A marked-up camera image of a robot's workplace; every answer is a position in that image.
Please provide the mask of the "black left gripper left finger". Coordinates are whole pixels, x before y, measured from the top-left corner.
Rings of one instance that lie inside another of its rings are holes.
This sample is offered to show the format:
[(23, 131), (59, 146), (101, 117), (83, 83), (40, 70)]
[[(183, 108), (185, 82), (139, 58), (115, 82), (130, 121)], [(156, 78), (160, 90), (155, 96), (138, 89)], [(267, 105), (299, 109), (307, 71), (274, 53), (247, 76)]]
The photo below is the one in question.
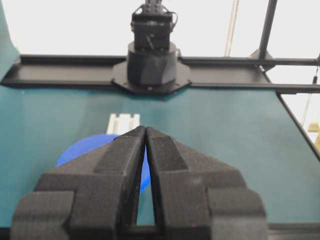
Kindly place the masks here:
[(114, 240), (137, 221), (144, 126), (43, 173), (15, 209), (12, 240)]

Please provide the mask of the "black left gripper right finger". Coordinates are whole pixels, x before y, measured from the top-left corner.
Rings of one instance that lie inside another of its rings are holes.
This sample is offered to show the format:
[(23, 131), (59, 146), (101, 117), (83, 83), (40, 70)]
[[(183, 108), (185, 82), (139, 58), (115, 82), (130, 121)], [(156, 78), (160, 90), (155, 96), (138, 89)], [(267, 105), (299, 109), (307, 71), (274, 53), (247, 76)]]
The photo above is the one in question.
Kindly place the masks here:
[(265, 240), (261, 197), (241, 172), (152, 127), (146, 129), (155, 222), (167, 240)]

